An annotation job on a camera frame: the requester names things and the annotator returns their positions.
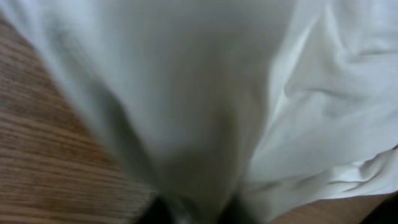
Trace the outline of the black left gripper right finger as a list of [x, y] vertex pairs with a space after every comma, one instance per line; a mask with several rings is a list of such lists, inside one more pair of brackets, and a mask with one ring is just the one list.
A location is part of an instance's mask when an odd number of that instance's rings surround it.
[[245, 204], [234, 196], [221, 213], [218, 224], [257, 224]]

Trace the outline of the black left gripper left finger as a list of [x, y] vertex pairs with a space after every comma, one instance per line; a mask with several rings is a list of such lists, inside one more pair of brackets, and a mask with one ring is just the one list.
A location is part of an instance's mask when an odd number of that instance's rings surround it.
[[164, 201], [157, 197], [135, 224], [173, 224], [173, 216]]

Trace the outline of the white t-shirt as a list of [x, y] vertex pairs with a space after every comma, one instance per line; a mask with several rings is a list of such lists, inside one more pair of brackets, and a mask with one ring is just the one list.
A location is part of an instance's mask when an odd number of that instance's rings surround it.
[[2, 1], [177, 223], [397, 190], [396, 1]]

